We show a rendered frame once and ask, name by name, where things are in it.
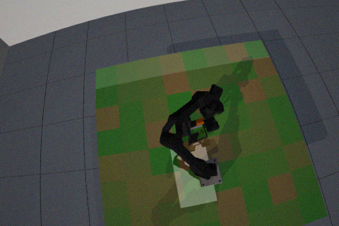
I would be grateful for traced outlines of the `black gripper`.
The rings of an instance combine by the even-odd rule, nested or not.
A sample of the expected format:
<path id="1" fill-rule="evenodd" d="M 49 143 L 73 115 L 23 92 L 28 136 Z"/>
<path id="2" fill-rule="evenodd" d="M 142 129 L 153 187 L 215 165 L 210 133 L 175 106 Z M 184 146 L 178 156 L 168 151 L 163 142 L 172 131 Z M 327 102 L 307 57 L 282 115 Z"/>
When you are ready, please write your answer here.
<path id="1" fill-rule="evenodd" d="M 215 117 L 213 117 L 213 116 L 215 116 L 213 114 L 216 113 L 216 110 L 214 111 L 214 113 L 211 113 L 210 115 L 203 112 L 203 107 L 201 107 L 199 110 L 201 112 L 201 115 L 205 119 L 203 121 L 204 121 L 204 124 L 206 125 L 207 131 L 212 132 L 212 131 L 218 130 L 219 125 L 218 125 L 217 121 L 215 121 Z"/>

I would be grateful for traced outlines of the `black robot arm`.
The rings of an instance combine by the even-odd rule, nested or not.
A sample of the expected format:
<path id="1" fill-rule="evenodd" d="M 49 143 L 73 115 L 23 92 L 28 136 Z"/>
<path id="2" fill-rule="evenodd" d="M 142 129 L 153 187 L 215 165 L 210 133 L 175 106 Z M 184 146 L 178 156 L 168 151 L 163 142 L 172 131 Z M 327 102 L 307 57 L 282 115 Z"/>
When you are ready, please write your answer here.
<path id="1" fill-rule="evenodd" d="M 216 84 L 212 84 L 208 91 L 197 91 L 192 99 L 182 106 L 175 113 L 168 117 L 168 121 L 163 127 L 160 135 L 160 144 L 166 148 L 174 150 L 186 163 L 190 165 L 191 171 L 201 178 L 207 180 L 211 176 L 217 176 L 217 167 L 215 163 L 206 163 L 203 159 L 198 159 L 191 154 L 183 145 L 183 121 L 192 115 L 198 108 L 203 107 L 203 112 L 207 114 L 216 113 L 213 115 L 224 112 L 220 96 L 223 89 Z M 170 129 L 175 124 L 176 133 L 169 133 Z"/>

